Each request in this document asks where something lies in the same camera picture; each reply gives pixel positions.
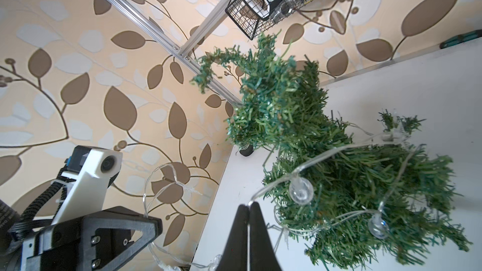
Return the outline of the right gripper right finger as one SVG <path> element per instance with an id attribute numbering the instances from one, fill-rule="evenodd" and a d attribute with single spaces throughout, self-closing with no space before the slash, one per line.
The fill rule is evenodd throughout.
<path id="1" fill-rule="evenodd" d="M 275 256 L 261 207 L 253 202 L 249 208 L 249 266 L 251 271 L 282 271 Z"/>

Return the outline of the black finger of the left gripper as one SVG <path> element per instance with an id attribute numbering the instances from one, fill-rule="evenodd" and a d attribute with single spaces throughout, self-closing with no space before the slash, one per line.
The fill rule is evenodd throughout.
<path id="1" fill-rule="evenodd" d="M 84 217 L 84 269 L 120 270 L 163 232 L 163 222 L 124 207 Z"/>

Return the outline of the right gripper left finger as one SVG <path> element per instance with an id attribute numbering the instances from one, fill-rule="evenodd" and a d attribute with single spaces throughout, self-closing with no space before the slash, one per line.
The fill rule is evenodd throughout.
<path id="1" fill-rule="evenodd" d="M 248 259 L 249 209 L 240 205 L 237 209 L 227 244 L 216 271 L 246 271 Z"/>

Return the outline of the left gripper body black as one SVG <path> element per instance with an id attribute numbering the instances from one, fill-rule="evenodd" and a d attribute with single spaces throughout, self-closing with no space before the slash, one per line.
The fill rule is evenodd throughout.
<path id="1" fill-rule="evenodd" d="M 1 202 L 1 270 L 90 270 L 82 241 L 82 218 L 58 223 L 16 241 L 13 225 L 20 215 Z"/>

